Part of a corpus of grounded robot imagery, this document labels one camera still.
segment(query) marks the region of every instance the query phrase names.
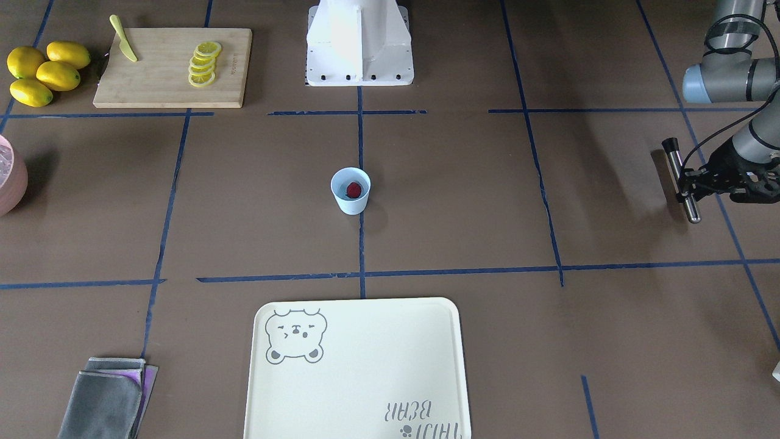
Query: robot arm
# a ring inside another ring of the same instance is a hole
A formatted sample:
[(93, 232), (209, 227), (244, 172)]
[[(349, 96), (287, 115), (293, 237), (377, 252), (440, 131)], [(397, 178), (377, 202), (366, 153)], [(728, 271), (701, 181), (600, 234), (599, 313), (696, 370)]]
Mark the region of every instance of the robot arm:
[(775, 170), (780, 165), (780, 102), (775, 101), (780, 59), (772, 39), (774, 58), (752, 59), (751, 51), (761, 31), (768, 32), (764, 25), (767, 5), (774, 5), (780, 18), (778, 2), (718, 0), (702, 63), (686, 72), (683, 94), (688, 102), (766, 101), (698, 170), (687, 169), (687, 159), (680, 161), (677, 139), (662, 142), (677, 183), (678, 201), (684, 204), (691, 223), (700, 221), (696, 202), (707, 195), (728, 193), (732, 201), (742, 203), (780, 201), (780, 176)]

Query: lemon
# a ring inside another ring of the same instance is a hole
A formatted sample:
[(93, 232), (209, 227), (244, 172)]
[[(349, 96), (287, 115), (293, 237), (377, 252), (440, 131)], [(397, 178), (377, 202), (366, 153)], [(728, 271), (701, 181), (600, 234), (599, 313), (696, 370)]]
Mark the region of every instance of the lemon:
[(52, 41), (46, 46), (46, 56), (51, 61), (70, 64), (76, 70), (90, 64), (90, 53), (87, 48), (73, 41)]
[(81, 76), (76, 69), (59, 61), (44, 62), (38, 67), (35, 77), (54, 91), (72, 90), (81, 82)]
[(209, 66), (213, 66), (216, 61), (216, 58), (198, 58), (196, 56), (193, 56), (190, 59), (190, 67), (198, 68), (198, 69), (205, 69)]
[(6, 63), (8, 64), (8, 70), (11, 74), (18, 78), (35, 78), (35, 72), (38, 67), (46, 61), (44, 54), (40, 50), (30, 47), (21, 46), (15, 48), (8, 54)]
[(210, 65), (209, 67), (200, 68), (200, 67), (192, 67), (190, 66), (190, 75), (194, 77), (202, 77), (210, 74), (214, 71), (214, 65)]
[(222, 45), (217, 41), (204, 41), (195, 48), (193, 54), (200, 58), (216, 58), (221, 51)]
[(214, 72), (211, 72), (210, 75), (201, 75), (201, 76), (195, 76), (190, 75), (190, 84), (192, 84), (194, 87), (206, 87), (207, 85), (214, 82), (214, 80), (217, 78), (217, 75), (214, 74)]
[(35, 79), (15, 80), (9, 89), (14, 99), (31, 107), (42, 107), (54, 98), (51, 90)]

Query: lemon slice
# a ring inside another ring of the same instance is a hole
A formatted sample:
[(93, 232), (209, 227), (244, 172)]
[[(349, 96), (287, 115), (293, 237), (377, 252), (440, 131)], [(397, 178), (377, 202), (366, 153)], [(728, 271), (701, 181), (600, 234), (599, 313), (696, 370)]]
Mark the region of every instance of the lemon slice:
[(210, 66), (213, 66), (214, 63), (217, 61), (216, 58), (197, 58), (196, 56), (193, 56), (190, 59), (190, 67), (193, 67), (195, 69), (206, 69)]
[(202, 69), (200, 67), (192, 67), (192, 66), (190, 66), (189, 67), (189, 72), (190, 72), (190, 75), (192, 75), (194, 77), (204, 77), (204, 76), (214, 72), (214, 64), (211, 64), (209, 67), (204, 67)]
[(222, 45), (217, 41), (204, 41), (195, 48), (193, 54), (200, 58), (216, 58), (221, 51)]
[(207, 85), (214, 82), (214, 80), (217, 79), (217, 75), (214, 72), (211, 72), (211, 75), (190, 75), (190, 84), (194, 87), (206, 87)]

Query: logo on cutting board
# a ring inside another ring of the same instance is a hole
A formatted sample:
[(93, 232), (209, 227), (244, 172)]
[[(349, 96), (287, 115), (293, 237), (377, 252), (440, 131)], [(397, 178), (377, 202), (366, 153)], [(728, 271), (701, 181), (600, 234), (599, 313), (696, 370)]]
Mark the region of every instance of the logo on cutting board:
[(322, 359), (322, 334), (328, 328), (325, 316), (305, 309), (289, 310), (268, 317), (265, 333), (271, 346), (265, 352), (265, 358), (271, 364), (279, 364), (286, 358), (304, 357), (315, 363)]
[(388, 402), (385, 422), (401, 425), (399, 437), (402, 439), (463, 439), (457, 422), (432, 422), (432, 407), (430, 399), (422, 402)]

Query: wooden cutting board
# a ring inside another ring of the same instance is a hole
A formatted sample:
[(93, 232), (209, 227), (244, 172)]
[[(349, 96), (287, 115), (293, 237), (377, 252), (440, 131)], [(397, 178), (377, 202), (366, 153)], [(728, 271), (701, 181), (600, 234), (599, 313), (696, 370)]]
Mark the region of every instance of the wooden cutting board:
[[(251, 29), (129, 28), (127, 40), (138, 57), (127, 59), (114, 37), (108, 66), (97, 86), (97, 108), (241, 108), (252, 45)], [(187, 80), (190, 58), (203, 41), (217, 41), (217, 78), (206, 87)]]

